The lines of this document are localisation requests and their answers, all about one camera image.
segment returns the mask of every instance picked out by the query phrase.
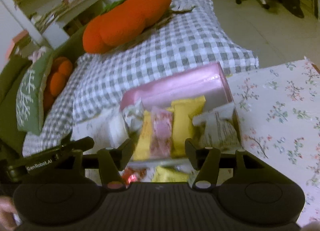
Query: tiled floor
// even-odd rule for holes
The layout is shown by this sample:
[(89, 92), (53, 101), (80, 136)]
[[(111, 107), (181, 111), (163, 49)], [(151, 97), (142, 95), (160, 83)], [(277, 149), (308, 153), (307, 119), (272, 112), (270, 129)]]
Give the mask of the tiled floor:
[(253, 50), (260, 68), (308, 57), (320, 67), (320, 21), (304, 11), (297, 18), (275, 0), (269, 10), (257, 0), (213, 0), (221, 27), (237, 44)]

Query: pink object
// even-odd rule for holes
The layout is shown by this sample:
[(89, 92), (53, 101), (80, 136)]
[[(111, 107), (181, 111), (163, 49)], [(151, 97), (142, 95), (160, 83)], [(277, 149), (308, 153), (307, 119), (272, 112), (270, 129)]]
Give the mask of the pink object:
[(17, 34), (14, 38), (12, 38), (10, 45), (5, 53), (5, 57), (9, 59), (10, 55), (12, 54), (12, 51), (15, 49), (15, 46), (18, 44), (18, 42), (25, 37), (29, 37), (29, 33), (27, 30), (21, 31), (19, 34)]
[(123, 110), (141, 99), (146, 110), (153, 106), (170, 107), (171, 101), (204, 95), (204, 111), (233, 102), (232, 94), (220, 63), (210, 63), (143, 84), (124, 93)]
[(152, 158), (169, 157), (172, 146), (172, 113), (153, 107), (151, 111), (152, 140), (150, 144), (150, 156)]
[(124, 179), (126, 185), (128, 186), (132, 182), (141, 181), (147, 174), (147, 169), (133, 170), (130, 167), (126, 167), (122, 179)]

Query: pink box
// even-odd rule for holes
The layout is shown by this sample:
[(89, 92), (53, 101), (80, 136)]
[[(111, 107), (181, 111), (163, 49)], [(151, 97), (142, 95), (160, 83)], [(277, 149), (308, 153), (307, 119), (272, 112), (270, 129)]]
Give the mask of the pink box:
[(189, 69), (172, 76), (161, 78), (124, 93), (120, 109), (141, 99), (146, 110), (153, 106), (166, 108), (171, 101), (195, 98), (204, 95), (204, 111), (211, 110), (229, 102), (233, 97), (220, 63), (210, 63)]

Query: pink snack wrapper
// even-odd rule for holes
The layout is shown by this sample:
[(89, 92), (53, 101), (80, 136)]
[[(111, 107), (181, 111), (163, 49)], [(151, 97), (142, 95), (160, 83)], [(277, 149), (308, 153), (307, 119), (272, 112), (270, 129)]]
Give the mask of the pink snack wrapper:
[(165, 109), (153, 107), (151, 111), (152, 139), (150, 156), (152, 158), (170, 157), (172, 147), (173, 114)]

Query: white tree pattern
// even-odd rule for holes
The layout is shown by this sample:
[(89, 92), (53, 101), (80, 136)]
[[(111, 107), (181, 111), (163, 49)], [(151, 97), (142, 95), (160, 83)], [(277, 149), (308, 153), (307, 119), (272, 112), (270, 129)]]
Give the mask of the white tree pattern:
[(24, 126), (30, 116), (30, 103), (33, 103), (31, 92), (36, 89), (33, 84), (35, 71), (29, 68), (21, 81), (17, 95), (17, 121), (18, 125)]

